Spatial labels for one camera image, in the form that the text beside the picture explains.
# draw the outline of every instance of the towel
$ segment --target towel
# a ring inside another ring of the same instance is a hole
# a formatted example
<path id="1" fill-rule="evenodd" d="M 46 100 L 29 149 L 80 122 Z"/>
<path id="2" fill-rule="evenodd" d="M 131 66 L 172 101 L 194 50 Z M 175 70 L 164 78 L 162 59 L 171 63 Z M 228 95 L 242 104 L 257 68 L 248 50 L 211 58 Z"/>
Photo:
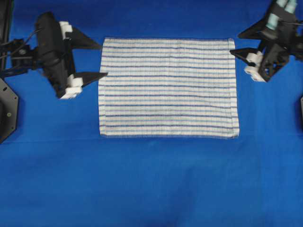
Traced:
<path id="1" fill-rule="evenodd" d="M 99 81 L 100 134 L 239 135 L 232 39 L 106 38 Z"/>

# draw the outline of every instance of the table surface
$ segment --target table surface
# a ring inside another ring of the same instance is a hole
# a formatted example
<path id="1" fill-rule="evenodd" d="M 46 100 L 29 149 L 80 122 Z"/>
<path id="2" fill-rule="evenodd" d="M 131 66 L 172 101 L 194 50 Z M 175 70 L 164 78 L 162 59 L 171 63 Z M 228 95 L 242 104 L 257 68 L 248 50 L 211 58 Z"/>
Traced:
<path id="1" fill-rule="evenodd" d="M 104 37 L 234 38 L 269 0 L 15 0 L 11 39 L 52 11 Z M 302 19 L 303 3 L 297 15 Z M 35 39 L 30 44 L 36 45 Z M 78 71 L 100 52 L 74 52 Z M 236 61 L 240 136 L 105 139 L 97 83 L 57 100 L 37 71 L 7 79 L 20 96 L 18 130 L 0 145 L 0 226 L 303 226 L 303 64 L 291 58 L 270 83 Z"/>

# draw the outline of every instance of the screw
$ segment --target screw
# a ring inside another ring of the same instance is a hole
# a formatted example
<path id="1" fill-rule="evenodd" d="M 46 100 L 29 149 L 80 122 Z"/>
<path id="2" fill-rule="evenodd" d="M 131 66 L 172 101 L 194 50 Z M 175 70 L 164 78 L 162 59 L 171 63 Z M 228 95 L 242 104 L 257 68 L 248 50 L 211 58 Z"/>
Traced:
<path id="1" fill-rule="evenodd" d="M 19 50 L 19 54 L 21 54 L 21 55 L 24 55 L 24 54 L 26 54 L 26 53 L 27 53 L 27 51 L 24 50 L 24 49 Z"/>

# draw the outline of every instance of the cable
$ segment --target cable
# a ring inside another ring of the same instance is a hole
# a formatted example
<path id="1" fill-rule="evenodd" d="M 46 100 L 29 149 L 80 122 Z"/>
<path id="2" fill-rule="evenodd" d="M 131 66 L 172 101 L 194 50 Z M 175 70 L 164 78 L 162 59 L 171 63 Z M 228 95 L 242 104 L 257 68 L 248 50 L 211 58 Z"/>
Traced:
<path id="1" fill-rule="evenodd" d="M 24 42 L 20 47 L 18 47 L 16 50 L 14 50 L 14 51 L 13 51 L 12 53 L 10 53 L 10 54 L 6 54 L 6 55 L 1 56 L 0 59 L 10 57 L 10 56 L 14 55 L 15 53 L 17 53 L 19 50 L 21 50 L 21 49 L 29 42 L 29 40 L 33 37 L 34 34 L 40 32 L 41 30 L 42 30 L 42 29 L 40 28 L 40 29 L 37 29 L 37 30 L 33 31 L 33 32 L 30 34 L 30 36 L 25 40 L 25 42 Z"/>
<path id="2" fill-rule="evenodd" d="M 9 42 L 7 42 L 7 43 L 1 43 L 1 46 L 5 46 L 5 45 L 7 45 L 7 44 L 10 44 L 10 43 L 12 43 L 13 41 L 9 41 Z"/>
<path id="3" fill-rule="evenodd" d="M 297 26 L 303 26 L 302 22 L 303 22 L 303 21 L 299 21 L 299 23 L 293 23 L 293 22 L 282 21 L 283 24 L 287 24 L 287 25 L 297 25 Z"/>

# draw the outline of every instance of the black plate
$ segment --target black plate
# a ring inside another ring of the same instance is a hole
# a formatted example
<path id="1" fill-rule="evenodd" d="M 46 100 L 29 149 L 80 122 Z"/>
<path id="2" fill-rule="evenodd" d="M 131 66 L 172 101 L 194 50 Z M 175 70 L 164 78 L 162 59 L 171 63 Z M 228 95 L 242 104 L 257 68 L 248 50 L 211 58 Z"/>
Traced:
<path id="1" fill-rule="evenodd" d="M 0 79 L 0 102 L 3 104 L 0 120 L 0 143 L 16 130 L 18 96 Z"/>
<path id="2" fill-rule="evenodd" d="M 303 120 L 303 97 L 301 98 L 302 120 Z"/>

